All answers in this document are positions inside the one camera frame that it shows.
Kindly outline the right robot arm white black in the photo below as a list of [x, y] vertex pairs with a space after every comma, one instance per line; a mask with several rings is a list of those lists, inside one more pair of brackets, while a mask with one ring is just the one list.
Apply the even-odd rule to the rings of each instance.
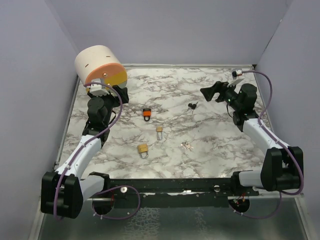
[[216, 102], [225, 102], [234, 112], [233, 123], [245, 133], [262, 151], [264, 161], [260, 170], [238, 171], [232, 174], [229, 189], [240, 196], [248, 187], [257, 187], [268, 192], [299, 189], [303, 176], [303, 151], [289, 146], [270, 132], [254, 110], [257, 88], [245, 83], [235, 92], [228, 82], [217, 81], [211, 87], [201, 88], [206, 101], [218, 94]]

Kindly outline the black-headed key bunch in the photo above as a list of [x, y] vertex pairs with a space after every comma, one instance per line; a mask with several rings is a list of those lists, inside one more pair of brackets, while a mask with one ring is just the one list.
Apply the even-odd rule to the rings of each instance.
[[199, 103], [198, 101], [196, 103], [189, 103], [188, 104], [188, 109], [189, 110], [195, 110], [197, 105], [198, 105], [198, 103]]

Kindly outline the orange black padlock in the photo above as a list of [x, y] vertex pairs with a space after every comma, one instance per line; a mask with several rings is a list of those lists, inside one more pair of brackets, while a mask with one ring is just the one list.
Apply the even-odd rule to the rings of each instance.
[[150, 108], [144, 108], [142, 110], [142, 116], [144, 121], [148, 122], [151, 119], [152, 110]]

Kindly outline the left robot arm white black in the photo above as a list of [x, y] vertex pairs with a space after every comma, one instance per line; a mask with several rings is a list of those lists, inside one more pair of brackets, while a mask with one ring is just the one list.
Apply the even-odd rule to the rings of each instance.
[[57, 170], [46, 172], [41, 180], [40, 210], [61, 218], [76, 218], [83, 203], [94, 194], [103, 198], [111, 190], [101, 173], [81, 177], [92, 158], [101, 150], [108, 139], [110, 128], [116, 123], [111, 120], [114, 108], [123, 108], [129, 102], [128, 89], [115, 85], [106, 95], [89, 94], [88, 119], [79, 144], [69, 158]]

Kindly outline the small silver key bunch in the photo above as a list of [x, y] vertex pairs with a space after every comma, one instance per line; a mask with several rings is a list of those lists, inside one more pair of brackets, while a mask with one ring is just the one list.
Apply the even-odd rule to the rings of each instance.
[[185, 141], [181, 143], [181, 146], [185, 149], [185, 150], [190, 150], [192, 151], [194, 148], [190, 145], [189, 142]]

